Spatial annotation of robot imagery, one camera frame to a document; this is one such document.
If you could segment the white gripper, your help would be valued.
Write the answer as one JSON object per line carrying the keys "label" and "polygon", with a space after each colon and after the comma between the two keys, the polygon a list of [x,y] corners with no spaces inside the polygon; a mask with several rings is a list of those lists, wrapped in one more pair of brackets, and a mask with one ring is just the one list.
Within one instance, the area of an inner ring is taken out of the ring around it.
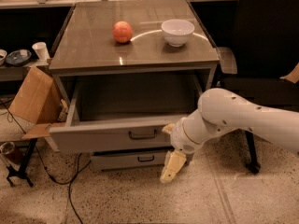
{"label": "white gripper", "polygon": [[185,154],[193,154],[206,141],[215,138],[217,129],[216,125],[204,120],[198,110],[180,119],[176,124],[165,125],[162,132],[170,134],[171,145],[175,150],[166,153],[160,181],[171,182],[184,166],[187,160]]}

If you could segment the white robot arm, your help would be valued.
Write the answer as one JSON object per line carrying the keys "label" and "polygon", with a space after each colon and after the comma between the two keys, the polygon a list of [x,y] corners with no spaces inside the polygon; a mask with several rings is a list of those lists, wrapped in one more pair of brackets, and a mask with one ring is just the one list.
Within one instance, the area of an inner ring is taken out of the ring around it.
{"label": "white robot arm", "polygon": [[173,150],[166,153],[160,181],[171,182],[187,157],[211,139],[241,129],[282,147],[299,152],[299,113],[256,105],[222,88],[200,96],[197,109],[177,123],[163,127]]}

